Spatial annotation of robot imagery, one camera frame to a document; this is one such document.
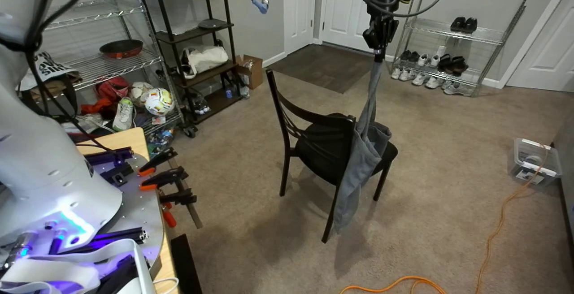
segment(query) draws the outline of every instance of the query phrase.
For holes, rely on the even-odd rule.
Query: caster wheel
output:
[[[183,133],[189,138],[195,138],[195,130],[191,127],[184,128]]]

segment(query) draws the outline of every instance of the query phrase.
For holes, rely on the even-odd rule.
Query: clear plastic container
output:
[[[562,176],[562,168],[558,160],[558,151],[548,145],[517,138],[508,158],[508,173],[517,182],[524,184],[530,180],[536,170],[544,162],[545,149],[548,149],[548,157],[538,175],[533,178],[531,184],[548,186],[557,182]]]

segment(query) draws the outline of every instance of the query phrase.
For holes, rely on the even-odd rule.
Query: white door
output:
[[[313,40],[315,0],[283,0],[285,53],[309,45]]]
[[[371,16],[362,0],[326,0],[325,26],[321,39],[325,42],[372,52],[363,39]]]
[[[574,0],[561,0],[509,86],[574,92]]]

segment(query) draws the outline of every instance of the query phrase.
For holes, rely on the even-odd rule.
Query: black shelving unit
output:
[[[226,16],[226,24],[224,24],[223,26],[216,28],[216,29],[195,28],[195,29],[190,29],[189,31],[187,31],[183,34],[175,35],[174,31],[172,30],[171,24],[170,24],[170,19],[168,18],[168,14],[167,14],[167,11],[165,8],[164,0],[157,0],[157,1],[158,1],[159,6],[160,6],[161,16],[162,16],[164,23],[165,23],[166,32],[157,32],[154,28],[153,29],[154,34],[155,34],[154,37],[157,41],[162,42],[162,43],[166,43],[171,47],[171,49],[172,49],[171,52],[174,54],[176,67],[174,69],[174,68],[170,67],[170,65],[168,65],[167,63],[166,63],[166,67],[167,67],[167,69],[170,69],[170,76],[174,79],[174,82],[176,83],[176,85],[184,91],[184,98],[187,100],[188,105],[189,105],[189,109],[191,110],[191,112],[185,112],[185,113],[191,117],[191,122],[193,124],[199,124],[203,120],[206,120],[207,118],[215,115],[216,113],[227,108],[228,106],[235,104],[235,102],[237,102],[238,100],[241,100],[241,96],[239,93],[239,86],[241,84],[241,81],[239,78],[239,74],[237,72],[237,62],[235,59],[235,44],[233,41],[233,31],[232,31],[233,23],[231,22],[231,17],[230,17],[230,13],[229,13],[229,2],[228,2],[228,0],[223,0],[223,3],[225,5],[225,16]],[[209,18],[211,20],[213,20],[213,13],[211,11],[211,1],[205,0],[205,2],[207,4],[207,11],[208,11]],[[152,18],[152,16],[149,14],[149,10],[148,10],[148,16],[150,19]],[[180,55],[178,53],[178,49],[176,47],[176,44],[183,42],[183,41],[187,41],[188,39],[194,39],[197,37],[201,37],[203,35],[211,34],[211,36],[213,38],[213,44],[222,46],[222,42],[219,39],[217,39],[217,36],[215,35],[215,33],[217,31],[224,30],[224,29],[227,29],[227,31],[229,33],[229,41],[230,41],[230,48],[231,48],[231,59],[229,61],[227,61],[226,63],[224,63],[223,65],[220,65],[219,67],[216,67],[216,68],[210,69],[208,71],[201,72],[201,73],[197,74],[193,79],[185,79],[184,76],[181,75],[183,73],[183,68],[181,66],[181,59],[180,59]],[[164,61],[166,59],[170,59],[170,58],[166,57],[164,51],[161,50],[161,47],[160,47],[160,52],[162,53],[162,55],[164,55]],[[228,72],[232,73],[231,78],[227,75]],[[217,75],[219,75],[221,77],[223,88],[221,90],[215,91],[212,94],[205,97],[205,99],[207,100],[207,102],[209,104],[209,107],[211,108],[211,111],[205,115],[195,114],[195,112],[193,111],[195,109],[195,104],[193,102],[192,94],[189,91],[190,88],[193,87],[194,85],[200,83],[200,82],[203,82],[207,79],[213,78],[214,76],[217,76]],[[233,96],[232,98],[226,97],[226,94],[225,94],[225,90],[227,89],[226,82],[231,86],[235,86],[236,95]]]

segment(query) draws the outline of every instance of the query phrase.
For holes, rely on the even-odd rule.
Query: chair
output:
[[[279,93],[273,71],[268,69],[266,75],[269,81],[273,103],[275,104],[275,110],[277,111],[277,117],[279,118],[283,142],[285,143],[285,162],[283,163],[283,176],[281,177],[279,196],[285,195],[291,157],[299,157],[313,173],[330,184],[333,184],[335,186],[335,196],[333,197],[329,218],[327,219],[322,237],[322,241],[326,243],[333,225],[333,215],[337,202],[337,194],[339,194],[339,186],[351,153],[351,142],[356,124],[355,117],[338,113],[325,116],[299,108]],[[311,124],[307,129],[298,128],[289,116],[287,116],[284,108]],[[291,147],[291,142],[289,141],[290,134],[297,139],[295,147]],[[396,155],[398,155],[398,150],[389,142],[381,162],[373,172],[373,175],[382,172],[375,196],[373,196],[373,200],[375,201],[378,201],[379,196],[381,196],[383,184],[385,184],[391,163],[393,163]]]

